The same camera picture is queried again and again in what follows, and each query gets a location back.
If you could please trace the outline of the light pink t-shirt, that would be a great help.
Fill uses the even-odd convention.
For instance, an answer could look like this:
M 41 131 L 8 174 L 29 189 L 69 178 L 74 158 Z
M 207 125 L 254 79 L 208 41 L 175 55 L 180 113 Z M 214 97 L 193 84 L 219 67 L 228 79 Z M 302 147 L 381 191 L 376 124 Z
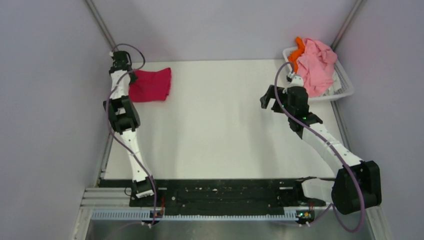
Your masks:
M 333 74 L 337 54 L 325 43 L 303 38 L 304 53 L 297 58 L 297 74 L 303 79 L 303 87 L 311 98 L 323 95 L 334 83 Z

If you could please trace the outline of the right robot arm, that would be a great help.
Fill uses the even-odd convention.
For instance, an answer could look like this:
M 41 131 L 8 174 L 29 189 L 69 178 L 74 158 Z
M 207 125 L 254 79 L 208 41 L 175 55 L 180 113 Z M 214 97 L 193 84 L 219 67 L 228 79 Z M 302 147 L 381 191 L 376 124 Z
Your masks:
M 272 99 L 275 102 L 271 110 L 287 116 L 290 129 L 319 154 L 335 175 L 333 180 L 315 176 L 299 179 L 293 192 L 297 205 L 307 206 L 317 199 L 348 215 L 382 203 L 378 164 L 356 156 L 332 136 L 322 119 L 310 111 L 304 87 L 270 85 L 260 98 L 261 108 L 266 109 Z

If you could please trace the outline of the magenta t-shirt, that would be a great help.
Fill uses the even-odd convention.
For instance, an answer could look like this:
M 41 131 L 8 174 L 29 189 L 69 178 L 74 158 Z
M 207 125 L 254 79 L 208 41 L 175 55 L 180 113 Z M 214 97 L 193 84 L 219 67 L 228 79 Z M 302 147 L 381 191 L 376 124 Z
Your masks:
M 129 98 L 134 103 L 163 102 L 170 94 L 172 70 L 135 72 L 136 81 L 129 85 Z

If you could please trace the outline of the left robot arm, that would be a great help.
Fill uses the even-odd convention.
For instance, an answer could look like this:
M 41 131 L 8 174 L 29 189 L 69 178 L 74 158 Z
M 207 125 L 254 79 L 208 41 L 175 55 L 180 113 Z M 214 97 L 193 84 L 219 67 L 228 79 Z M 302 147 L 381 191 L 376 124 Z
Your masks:
M 141 125 L 140 116 L 130 99 L 130 85 L 137 80 L 132 68 L 131 56 L 127 51 L 115 50 L 109 53 L 112 66 L 108 73 L 111 77 L 111 93 L 103 102 L 108 121 L 117 142 L 127 152 L 131 167 L 131 193 L 147 206 L 154 207 L 160 202 L 160 193 L 156 190 L 152 175 L 143 159 L 137 129 Z

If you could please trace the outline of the aluminium frame profile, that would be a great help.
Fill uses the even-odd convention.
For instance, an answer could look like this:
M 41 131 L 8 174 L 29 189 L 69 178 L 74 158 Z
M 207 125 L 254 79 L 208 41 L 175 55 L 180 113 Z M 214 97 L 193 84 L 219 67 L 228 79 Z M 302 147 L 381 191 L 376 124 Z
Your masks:
M 86 209 L 124 209 L 129 208 L 131 191 L 126 188 L 108 188 L 96 187 L 86 188 L 84 190 L 82 200 L 80 203 L 81 208 Z

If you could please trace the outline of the white plastic basket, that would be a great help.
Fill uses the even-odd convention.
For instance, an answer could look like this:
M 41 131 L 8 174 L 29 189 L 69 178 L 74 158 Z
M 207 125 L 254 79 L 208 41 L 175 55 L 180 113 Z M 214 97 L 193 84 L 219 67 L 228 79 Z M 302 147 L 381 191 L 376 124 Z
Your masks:
M 336 92 L 334 95 L 326 95 L 324 93 L 323 95 L 319 97 L 309 97 L 309 100 L 311 102 L 322 102 L 322 101 L 336 101 L 344 97 L 348 97 L 354 94 L 354 86 L 349 79 L 346 71 L 344 70 L 343 66 L 341 65 L 338 57 L 337 61 L 334 65 L 334 70 L 338 73 L 342 88 Z

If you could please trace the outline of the orange t-shirt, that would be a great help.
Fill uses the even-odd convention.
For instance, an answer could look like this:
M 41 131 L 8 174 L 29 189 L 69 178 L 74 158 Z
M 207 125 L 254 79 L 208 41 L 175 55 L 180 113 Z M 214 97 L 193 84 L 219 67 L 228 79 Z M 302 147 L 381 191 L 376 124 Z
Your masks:
M 297 59 L 299 57 L 301 57 L 302 54 L 305 52 L 305 44 L 304 44 L 302 38 L 300 38 L 299 36 L 297 36 L 294 41 L 295 41 L 295 43 L 297 45 L 297 49 L 294 50 L 289 55 L 289 57 L 287 59 L 288 59 L 289 62 L 293 63 L 294 72 L 297 73 L 298 72 L 298 69 L 299 69 L 299 66 L 298 66 L 298 63 L 297 63 Z

